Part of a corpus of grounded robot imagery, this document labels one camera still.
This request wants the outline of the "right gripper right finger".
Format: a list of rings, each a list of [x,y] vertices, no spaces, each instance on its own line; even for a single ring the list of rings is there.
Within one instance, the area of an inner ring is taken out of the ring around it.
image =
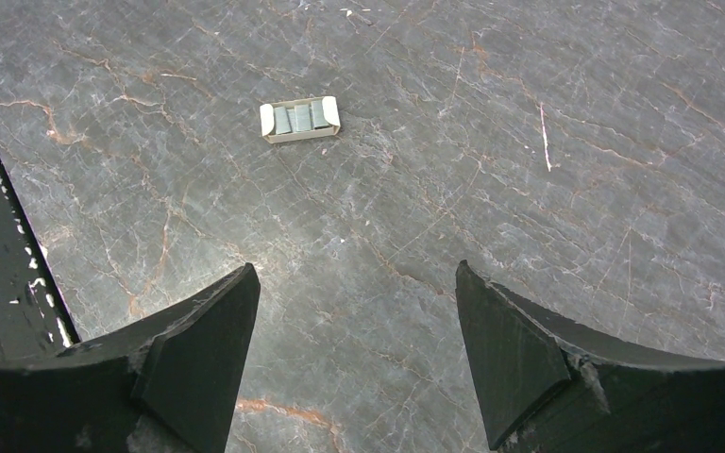
[[[493,452],[725,452],[725,361],[622,341],[482,276],[456,303]]]

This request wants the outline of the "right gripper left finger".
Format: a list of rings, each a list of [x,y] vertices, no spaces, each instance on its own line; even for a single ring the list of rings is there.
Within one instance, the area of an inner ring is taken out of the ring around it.
[[[261,294],[245,264],[57,354],[0,361],[0,452],[221,452]]]

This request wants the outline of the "white staple box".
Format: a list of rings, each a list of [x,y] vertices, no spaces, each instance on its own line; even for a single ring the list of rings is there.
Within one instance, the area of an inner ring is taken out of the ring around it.
[[[272,144],[335,136],[341,128],[331,95],[262,104],[259,115],[261,136]]]

